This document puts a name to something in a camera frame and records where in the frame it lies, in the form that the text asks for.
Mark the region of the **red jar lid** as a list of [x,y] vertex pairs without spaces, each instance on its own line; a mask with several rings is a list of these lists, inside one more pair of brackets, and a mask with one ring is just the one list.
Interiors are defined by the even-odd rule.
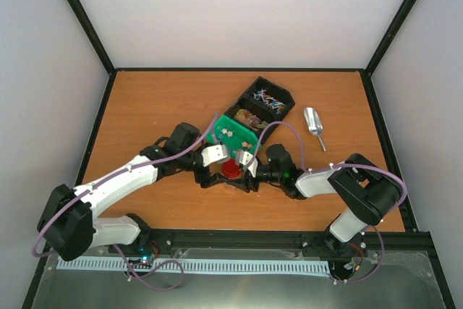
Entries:
[[230,159],[226,162],[224,162],[221,165],[221,173],[227,178],[227,179],[237,179],[240,177],[242,170],[240,167],[235,163],[234,159]]

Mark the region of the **green plastic candy bin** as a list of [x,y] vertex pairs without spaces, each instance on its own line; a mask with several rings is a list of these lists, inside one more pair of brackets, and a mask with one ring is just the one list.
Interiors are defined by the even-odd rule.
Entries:
[[226,115],[218,118],[205,139],[209,143],[225,145],[231,158],[236,157],[238,150],[254,153],[258,143],[258,136],[254,132]]

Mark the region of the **black bin with popsicle candies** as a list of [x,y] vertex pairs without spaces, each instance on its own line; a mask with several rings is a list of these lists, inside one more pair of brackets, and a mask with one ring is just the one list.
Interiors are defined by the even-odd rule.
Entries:
[[254,98],[240,97],[225,115],[239,126],[251,131],[259,138],[267,124],[281,121],[278,114],[269,106]]

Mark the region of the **silver metal scoop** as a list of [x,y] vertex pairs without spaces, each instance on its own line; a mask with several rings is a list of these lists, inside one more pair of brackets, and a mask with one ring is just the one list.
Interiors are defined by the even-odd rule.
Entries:
[[309,133],[317,137],[323,152],[326,152],[326,145],[322,139],[323,125],[317,111],[314,108],[306,107],[304,108],[303,114]]

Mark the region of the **clear plastic jar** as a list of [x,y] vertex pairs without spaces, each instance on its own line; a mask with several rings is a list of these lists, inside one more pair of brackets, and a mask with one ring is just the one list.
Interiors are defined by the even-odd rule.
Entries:
[[224,186],[227,189],[231,190],[238,190],[241,187],[242,180],[241,179],[228,179],[225,183]]

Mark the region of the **black bin with lollipops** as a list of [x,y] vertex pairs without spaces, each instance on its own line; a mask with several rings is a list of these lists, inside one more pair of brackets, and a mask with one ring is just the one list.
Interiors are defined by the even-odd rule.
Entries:
[[262,76],[259,76],[242,95],[269,111],[277,121],[282,121],[295,106],[295,101],[287,89]]

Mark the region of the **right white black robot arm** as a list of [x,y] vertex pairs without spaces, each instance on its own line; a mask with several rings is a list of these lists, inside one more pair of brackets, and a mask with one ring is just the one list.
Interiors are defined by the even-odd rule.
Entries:
[[261,182],[276,184],[291,199],[306,200],[317,195],[337,194],[346,205],[326,228],[323,244],[332,255],[344,253],[360,233],[377,226],[404,200],[404,182],[378,168],[359,153],[325,169],[303,170],[281,144],[266,150],[267,164],[248,151],[239,150],[234,164],[245,175],[246,190],[257,190]]

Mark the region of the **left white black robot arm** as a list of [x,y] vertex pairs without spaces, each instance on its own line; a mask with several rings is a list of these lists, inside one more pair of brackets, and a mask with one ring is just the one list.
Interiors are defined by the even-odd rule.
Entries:
[[170,136],[160,137],[109,174],[76,187],[55,187],[37,225],[37,239],[50,249],[39,253],[33,246],[32,254],[43,258],[56,253],[72,261],[92,247],[110,244],[142,253],[150,246],[150,234],[137,216],[107,219],[101,214],[134,191],[180,172],[193,172],[204,185],[209,166],[228,159],[225,145],[207,143],[199,129],[182,122]]

